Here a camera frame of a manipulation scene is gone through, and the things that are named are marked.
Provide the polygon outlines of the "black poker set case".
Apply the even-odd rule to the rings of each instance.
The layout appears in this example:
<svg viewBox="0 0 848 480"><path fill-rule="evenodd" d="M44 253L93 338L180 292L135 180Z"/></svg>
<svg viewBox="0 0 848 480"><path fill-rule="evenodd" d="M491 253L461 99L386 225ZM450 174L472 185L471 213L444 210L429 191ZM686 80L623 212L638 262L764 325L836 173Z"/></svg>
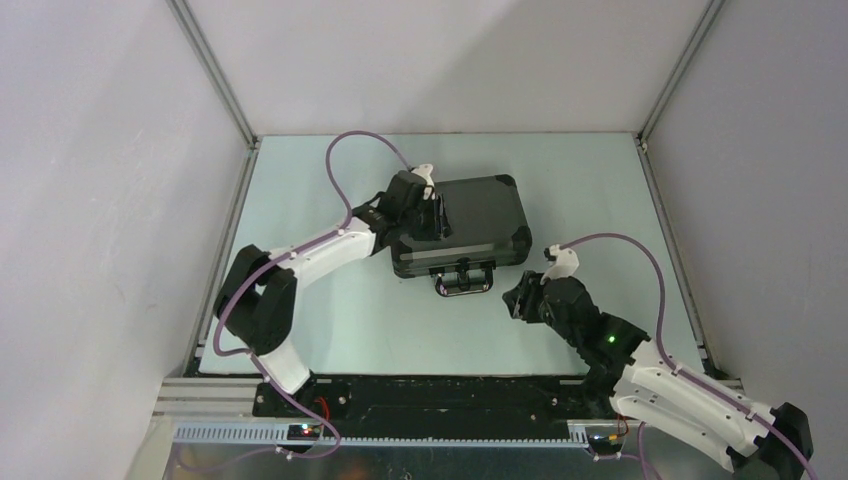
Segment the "black poker set case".
<svg viewBox="0 0 848 480"><path fill-rule="evenodd" d="M515 179L508 174L436 184L450 234L435 241L408 235L391 246L393 273L429 277L442 297L485 293L499 267L524 263L532 233Z"/></svg>

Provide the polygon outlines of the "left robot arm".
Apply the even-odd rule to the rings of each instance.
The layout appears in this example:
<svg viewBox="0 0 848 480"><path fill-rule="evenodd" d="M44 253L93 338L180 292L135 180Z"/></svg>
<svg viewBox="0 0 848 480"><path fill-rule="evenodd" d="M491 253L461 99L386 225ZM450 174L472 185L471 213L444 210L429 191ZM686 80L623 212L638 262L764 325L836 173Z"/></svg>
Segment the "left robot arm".
<svg viewBox="0 0 848 480"><path fill-rule="evenodd" d="M349 209L342 224L307 243L265 251L255 245L236 255L214 304L213 350L223 332L242 342L267 383L292 395L310 379L290 337L296 297L335 270L381 252L403 235L440 240L450 233L443 200L423 164L396 173L387 189Z"/></svg>

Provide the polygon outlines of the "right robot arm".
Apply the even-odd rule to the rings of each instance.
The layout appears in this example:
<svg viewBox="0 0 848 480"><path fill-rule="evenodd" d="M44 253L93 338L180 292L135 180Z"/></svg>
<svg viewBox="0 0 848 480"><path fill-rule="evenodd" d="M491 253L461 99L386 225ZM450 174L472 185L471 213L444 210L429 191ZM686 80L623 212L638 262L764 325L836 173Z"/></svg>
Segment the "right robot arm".
<svg viewBox="0 0 848 480"><path fill-rule="evenodd" d="M510 316L550 327L588 365L584 386L612 410L714 460L736 479L800 479L813 454L806 414L756 402L663 358L645 331L601 311L576 278L527 271L503 294Z"/></svg>

